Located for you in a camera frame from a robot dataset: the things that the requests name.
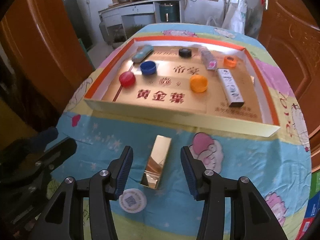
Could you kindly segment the white QR code cap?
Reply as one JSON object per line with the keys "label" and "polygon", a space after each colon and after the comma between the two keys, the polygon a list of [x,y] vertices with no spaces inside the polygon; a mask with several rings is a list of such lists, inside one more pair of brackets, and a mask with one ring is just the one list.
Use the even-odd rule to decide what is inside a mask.
{"label": "white QR code cap", "polygon": [[139,213],[145,209],[147,198],[139,189],[127,189],[119,197],[119,205],[127,213]]}

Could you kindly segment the red bottle cap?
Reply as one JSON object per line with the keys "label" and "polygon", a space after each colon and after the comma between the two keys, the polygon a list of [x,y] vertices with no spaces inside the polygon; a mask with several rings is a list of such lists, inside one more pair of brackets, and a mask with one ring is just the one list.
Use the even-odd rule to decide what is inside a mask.
{"label": "red bottle cap", "polygon": [[136,77],[131,71],[126,71],[120,74],[119,82],[122,87],[131,87],[136,83]]}

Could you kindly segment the gold rectangular lighter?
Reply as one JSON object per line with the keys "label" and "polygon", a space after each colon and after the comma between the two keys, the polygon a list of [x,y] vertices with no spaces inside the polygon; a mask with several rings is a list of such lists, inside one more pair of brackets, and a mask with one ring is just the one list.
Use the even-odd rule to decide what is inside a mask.
{"label": "gold rectangular lighter", "polygon": [[158,188],[170,144],[171,138],[157,135],[143,172],[141,185],[153,190]]}

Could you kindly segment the white hello kitty lighter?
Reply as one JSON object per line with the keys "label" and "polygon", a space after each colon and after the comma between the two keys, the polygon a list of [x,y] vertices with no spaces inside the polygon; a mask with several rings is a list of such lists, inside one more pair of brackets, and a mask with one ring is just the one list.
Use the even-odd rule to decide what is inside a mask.
{"label": "white hello kitty lighter", "polygon": [[222,84],[229,107],[242,107],[244,100],[240,89],[228,69],[217,69],[219,80]]}

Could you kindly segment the blue bottle cap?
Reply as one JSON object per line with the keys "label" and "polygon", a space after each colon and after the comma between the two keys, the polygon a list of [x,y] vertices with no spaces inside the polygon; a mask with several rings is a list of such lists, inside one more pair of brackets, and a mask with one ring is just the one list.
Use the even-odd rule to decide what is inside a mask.
{"label": "blue bottle cap", "polygon": [[140,70],[143,75],[153,75],[157,71],[156,63],[154,61],[145,61],[140,64]]}

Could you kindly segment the teal floral lighter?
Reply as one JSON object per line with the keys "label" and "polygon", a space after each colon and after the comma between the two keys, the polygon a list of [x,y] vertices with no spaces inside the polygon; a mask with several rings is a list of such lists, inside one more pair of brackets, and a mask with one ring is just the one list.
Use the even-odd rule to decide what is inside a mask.
{"label": "teal floral lighter", "polygon": [[154,51],[153,46],[146,45],[142,47],[139,51],[133,55],[131,58],[133,63],[141,63],[149,54],[151,54]]}

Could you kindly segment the large orange bottle cap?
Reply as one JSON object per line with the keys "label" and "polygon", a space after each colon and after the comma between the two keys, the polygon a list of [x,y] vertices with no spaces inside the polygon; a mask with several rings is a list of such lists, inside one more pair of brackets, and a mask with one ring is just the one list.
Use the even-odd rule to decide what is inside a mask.
{"label": "large orange bottle cap", "polygon": [[203,75],[193,75],[189,79],[189,85],[193,92],[203,93],[207,90],[208,79]]}

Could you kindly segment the small orange bottle cap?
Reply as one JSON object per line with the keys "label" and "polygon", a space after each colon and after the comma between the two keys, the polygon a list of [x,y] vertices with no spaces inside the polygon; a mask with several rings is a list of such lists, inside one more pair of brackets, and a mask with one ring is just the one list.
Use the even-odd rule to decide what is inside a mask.
{"label": "small orange bottle cap", "polygon": [[225,56],[223,59],[223,64],[227,67],[234,68],[237,65],[237,59],[233,56]]}

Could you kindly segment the clear glitter lighter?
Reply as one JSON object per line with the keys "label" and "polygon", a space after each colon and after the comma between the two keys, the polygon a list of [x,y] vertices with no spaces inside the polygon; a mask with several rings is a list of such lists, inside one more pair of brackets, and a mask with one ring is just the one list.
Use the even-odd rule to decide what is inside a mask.
{"label": "clear glitter lighter", "polygon": [[200,48],[201,61],[207,70],[217,69],[217,60],[210,50],[205,47]]}

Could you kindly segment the black bottle cap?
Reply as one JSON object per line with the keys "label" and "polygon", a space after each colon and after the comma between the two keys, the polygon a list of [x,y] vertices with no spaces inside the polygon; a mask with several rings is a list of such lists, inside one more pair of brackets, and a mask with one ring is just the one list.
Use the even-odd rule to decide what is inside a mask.
{"label": "black bottle cap", "polygon": [[192,50],[188,48],[180,48],[178,50],[178,54],[182,58],[191,58],[192,57]]}

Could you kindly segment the cartoon sheep tablecloth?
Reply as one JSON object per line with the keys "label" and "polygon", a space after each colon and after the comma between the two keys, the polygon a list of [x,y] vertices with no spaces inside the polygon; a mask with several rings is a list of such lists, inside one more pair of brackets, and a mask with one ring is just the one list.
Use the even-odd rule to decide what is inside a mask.
{"label": "cartoon sheep tablecloth", "polygon": [[309,150],[298,141],[297,125],[305,123],[292,89],[266,48],[256,39],[211,27],[148,26],[139,37],[157,34],[205,37],[245,46],[262,71],[280,115],[280,130],[270,139],[236,135],[212,129],[172,125],[91,110],[84,94],[102,72],[99,68],[78,86],[57,129],[59,138],[76,141],[76,153],[54,173],[47,188],[51,197],[67,177],[91,178],[133,148],[133,164],[125,189],[125,204],[138,205],[129,213],[121,201],[111,205],[119,239],[195,239],[204,203],[193,198],[187,183],[190,163],[182,148],[203,165],[204,153],[213,164],[213,176],[242,177],[263,196],[288,239],[295,239],[303,223],[311,186]]}

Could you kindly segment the orange rimmed cardboard tray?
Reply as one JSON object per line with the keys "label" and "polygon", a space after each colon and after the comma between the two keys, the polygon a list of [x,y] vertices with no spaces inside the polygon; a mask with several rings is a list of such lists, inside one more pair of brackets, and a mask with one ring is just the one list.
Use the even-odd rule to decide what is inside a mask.
{"label": "orange rimmed cardboard tray", "polygon": [[[141,63],[154,61],[157,71],[143,75],[141,63],[131,58],[146,45],[154,51]],[[229,107],[217,69],[207,70],[201,61],[205,47],[217,60],[217,69],[228,69],[242,94],[242,107]],[[180,48],[192,50],[191,58],[182,58]],[[234,68],[223,64],[225,56],[237,59]],[[122,87],[121,73],[131,71],[136,83]],[[207,90],[195,93],[189,79],[203,75]],[[225,132],[269,137],[280,128],[280,121],[267,84],[245,47],[207,38],[181,36],[137,37],[121,46],[92,83],[85,102],[97,111],[145,120],[155,120]]]}

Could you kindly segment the white kitchen counter cabinet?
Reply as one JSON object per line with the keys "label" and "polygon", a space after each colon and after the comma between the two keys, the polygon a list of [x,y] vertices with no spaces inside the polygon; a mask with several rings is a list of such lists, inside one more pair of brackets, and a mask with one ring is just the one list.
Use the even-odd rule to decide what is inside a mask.
{"label": "white kitchen counter cabinet", "polygon": [[116,4],[98,12],[99,28],[108,44],[124,42],[144,26],[163,23],[161,5],[174,5],[177,8],[177,22],[184,22],[185,0],[141,0]]}

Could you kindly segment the green air fryer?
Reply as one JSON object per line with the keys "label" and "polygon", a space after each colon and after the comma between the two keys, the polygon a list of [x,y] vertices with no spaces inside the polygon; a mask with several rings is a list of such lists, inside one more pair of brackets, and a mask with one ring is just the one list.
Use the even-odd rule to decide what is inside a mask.
{"label": "green air fryer", "polygon": [[161,22],[179,22],[180,12],[178,3],[161,3],[159,5]]}

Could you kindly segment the white plastic sack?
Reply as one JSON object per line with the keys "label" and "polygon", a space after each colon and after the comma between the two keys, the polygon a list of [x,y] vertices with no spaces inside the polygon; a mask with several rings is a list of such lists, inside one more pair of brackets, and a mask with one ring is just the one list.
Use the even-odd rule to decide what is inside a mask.
{"label": "white plastic sack", "polygon": [[230,3],[221,28],[244,34],[246,14],[247,4],[244,0],[238,0],[238,3]]}

